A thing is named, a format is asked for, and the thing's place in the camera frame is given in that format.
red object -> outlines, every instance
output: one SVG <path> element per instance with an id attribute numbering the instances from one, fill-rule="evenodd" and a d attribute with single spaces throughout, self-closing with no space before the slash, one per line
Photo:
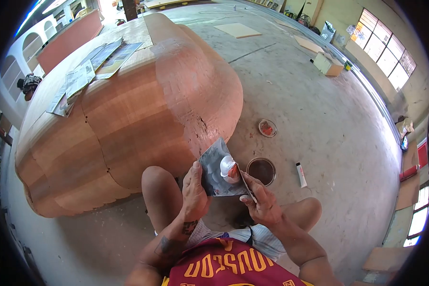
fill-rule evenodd
<path id="1" fill-rule="evenodd" d="M 235 178 L 238 176 L 238 167 L 237 164 L 235 164 L 230 170 L 227 172 L 227 175 L 231 178 Z"/>
<path id="2" fill-rule="evenodd" d="M 414 165 L 413 167 L 411 167 L 410 169 L 406 170 L 405 172 L 403 172 L 402 174 L 399 175 L 399 180 L 401 182 L 405 181 L 406 179 L 412 177 L 413 175 L 415 175 L 418 172 L 419 169 L 419 165 Z"/>
<path id="3" fill-rule="evenodd" d="M 273 128 L 269 125 L 267 121 L 262 123 L 261 128 L 262 128 L 263 134 L 266 134 L 267 136 L 270 136 L 273 132 Z"/>
<path id="4" fill-rule="evenodd" d="M 168 286 L 305 286 L 276 262 L 231 237 L 211 238 L 186 250 L 170 270 Z"/>
<path id="5" fill-rule="evenodd" d="M 79 47 L 97 37 L 103 28 L 99 13 L 95 9 L 76 19 L 40 51 L 36 59 L 46 74 Z"/>
<path id="6" fill-rule="evenodd" d="M 418 161 L 421 167 L 427 164 L 427 142 L 418 148 Z"/>

paint can lid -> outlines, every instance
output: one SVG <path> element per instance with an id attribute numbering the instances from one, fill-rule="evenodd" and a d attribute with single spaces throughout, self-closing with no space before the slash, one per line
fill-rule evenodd
<path id="1" fill-rule="evenodd" d="M 259 132 L 265 137 L 273 137 L 278 131 L 275 123 L 273 123 L 269 119 L 262 119 L 261 121 L 259 121 L 257 127 L 259 128 Z"/>

paint tube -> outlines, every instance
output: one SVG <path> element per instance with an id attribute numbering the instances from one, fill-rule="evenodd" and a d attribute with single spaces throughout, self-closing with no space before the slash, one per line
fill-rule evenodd
<path id="1" fill-rule="evenodd" d="M 305 180 L 305 176 L 303 175 L 302 166 L 300 165 L 300 163 L 297 163 L 296 167 L 297 167 L 297 172 L 299 173 L 299 178 L 301 180 L 301 188 L 306 187 L 306 180 Z"/>
<path id="2" fill-rule="evenodd" d="M 240 181 L 240 170 L 232 156 L 228 155 L 222 158 L 220 170 L 221 177 L 229 184 L 235 184 Z"/>

person's left hand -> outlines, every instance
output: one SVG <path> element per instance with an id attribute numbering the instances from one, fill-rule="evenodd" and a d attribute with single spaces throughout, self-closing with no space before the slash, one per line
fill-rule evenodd
<path id="1" fill-rule="evenodd" d="M 195 161 L 183 180 L 183 207 L 185 222 L 199 220 L 207 214 L 213 197 L 207 197 L 202 187 L 202 165 Z"/>

workshop floor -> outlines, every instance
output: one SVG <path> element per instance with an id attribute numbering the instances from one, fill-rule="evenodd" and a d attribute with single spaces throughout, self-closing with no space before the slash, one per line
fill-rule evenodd
<path id="1" fill-rule="evenodd" d="M 254 4 L 222 0 L 162 13 L 188 25 L 237 72 L 244 105 L 229 150 L 243 169 L 253 157 L 272 160 L 277 177 L 269 188 L 280 204 L 310 196 L 321 201 L 322 217 L 310 234 L 349 285 L 372 248 L 381 246 L 401 169 L 400 149 L 369 94 L 351 72 L 323 76 L 310 62 L 315 54 L 293 38 L 301 33 L 276 24 Z M 213 28 L 235 22 L 263 35 L 235 39 Z M 275 137 L 258 133 L 262 118 L 276 123 Z M 40 217 L 29 208 L 15 174 L 17 133 L 13 137 L 9 166 L 2 168 L 7 177 L 2 175 L 1 189 L 9 193 L 2 192 L 2 199 L 13 234 L 31 250 L 43 279 L 48 285 L 122 285 L 137 253 L 154 237 L 142 196 L 75 217 Z M 300 188 L 297 162 L 307 188 Z M 231 229 L 238 206 L 237 197 L 215 198 L 204 220 L 215 230 Z M 298 274 L 289 258 L 279 263 Z"/>

